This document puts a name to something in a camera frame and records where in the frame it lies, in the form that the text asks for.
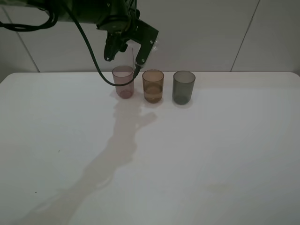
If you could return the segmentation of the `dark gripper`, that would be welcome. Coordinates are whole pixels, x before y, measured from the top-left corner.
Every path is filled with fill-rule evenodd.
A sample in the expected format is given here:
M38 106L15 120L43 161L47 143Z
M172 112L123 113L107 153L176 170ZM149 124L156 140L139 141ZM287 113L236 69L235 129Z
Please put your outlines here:
M114 60L118 52L125 52L128 45L126 41L133 40L136 20L140 17L138 9L129 8L127 15L117 13L112 14L111 8L96 8L96 15L99 16L96 27L98 30L107 31L105 41L104 59L105 61Z

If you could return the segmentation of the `dark robot arm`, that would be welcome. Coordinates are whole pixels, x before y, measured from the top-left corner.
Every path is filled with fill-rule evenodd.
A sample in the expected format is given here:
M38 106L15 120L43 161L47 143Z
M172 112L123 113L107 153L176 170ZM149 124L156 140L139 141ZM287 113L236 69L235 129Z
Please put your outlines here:
M57 22L78 22L96 25L107 32L104 59L112 61L118 52L126 51L126 41L119 37L129 31L140 17L136 0L2 0L3 6L37 8L48 14L41 25L0 23L2 28L16 32L32 32L53 27Z

